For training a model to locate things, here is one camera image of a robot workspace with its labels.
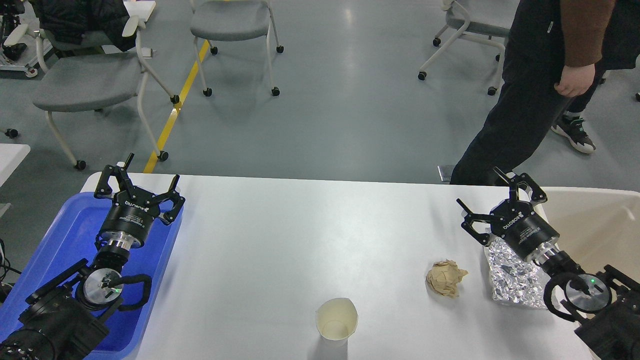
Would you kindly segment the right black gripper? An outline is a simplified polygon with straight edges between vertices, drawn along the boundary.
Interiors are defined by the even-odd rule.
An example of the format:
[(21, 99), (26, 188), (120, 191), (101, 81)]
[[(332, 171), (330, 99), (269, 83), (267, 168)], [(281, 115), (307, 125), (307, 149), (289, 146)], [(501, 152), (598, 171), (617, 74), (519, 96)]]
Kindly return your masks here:
[[(475, 241), (487, 248), (496, 240), (507, 244), (524, 262), (544, 264), (560, 253), (557, 242), (560, 234), (543, 219), (534, 207), (547, 202), (547, 194), (528, 173), (504, 173), (497, 166), (493, 170), (509, 187), (509, 198), (494, 207), (490, 214), (472, 212), (460, 199), (463, 213), (461, 228)], [(519, 200), (519, 190), (528, 194), (530, 202)], [(479, 233), (474, 223), (490, 225), (489, 233)]]

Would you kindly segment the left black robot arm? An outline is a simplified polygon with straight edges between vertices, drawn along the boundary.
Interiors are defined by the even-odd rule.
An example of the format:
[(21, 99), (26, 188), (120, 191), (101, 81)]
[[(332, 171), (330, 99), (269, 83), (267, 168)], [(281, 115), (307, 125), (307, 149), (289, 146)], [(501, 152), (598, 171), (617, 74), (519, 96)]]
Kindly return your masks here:
[(140, 341), (182, 221), (175, 175), (164, 193), (106, 165), (69, 198), (1, 308), (3, 360), (123, 358)]

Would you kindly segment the brown sleeve forearm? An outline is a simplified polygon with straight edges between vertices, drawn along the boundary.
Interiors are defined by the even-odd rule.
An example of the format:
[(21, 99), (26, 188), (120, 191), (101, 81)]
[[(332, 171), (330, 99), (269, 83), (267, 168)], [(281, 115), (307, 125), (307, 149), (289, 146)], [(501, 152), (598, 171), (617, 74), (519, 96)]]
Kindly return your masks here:
[(560, 0), (565, 66), (583, 68), (602, 58), (605, 37), (615, 0)]

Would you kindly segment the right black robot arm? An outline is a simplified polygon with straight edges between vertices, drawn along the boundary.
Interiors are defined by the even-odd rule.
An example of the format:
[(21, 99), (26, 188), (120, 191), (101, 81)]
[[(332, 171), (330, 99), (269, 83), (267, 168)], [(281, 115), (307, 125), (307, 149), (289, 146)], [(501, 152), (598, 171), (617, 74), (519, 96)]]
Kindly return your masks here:
[(544, 305), (555, 316), (578, 322), (574, 333), (601, 360), (637, 360), (639, 283), (611, 265), (595, 274), (585, 272), (558, 249), (559, 233), (535, 212), (536, 205), (547, 202), (546, 192), (527, 173), (494, 171), (509, 187), (509, 197), (489, 214), (472, 212), (457, 199), (464, 213), (461, 227), (486, 248), (493, 239), (505, 241), (521, 260), (550, 276)]

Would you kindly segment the person's hand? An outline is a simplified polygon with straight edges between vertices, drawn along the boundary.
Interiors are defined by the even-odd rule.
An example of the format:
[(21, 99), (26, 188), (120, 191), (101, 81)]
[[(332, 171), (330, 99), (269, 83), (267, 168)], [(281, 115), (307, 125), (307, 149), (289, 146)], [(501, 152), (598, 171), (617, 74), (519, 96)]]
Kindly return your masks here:
[(583, 95), (595, 79), (595, 64), (586, 66), (563, 66), (560, 80), (553, 85), (558, 94), (566, 98)]

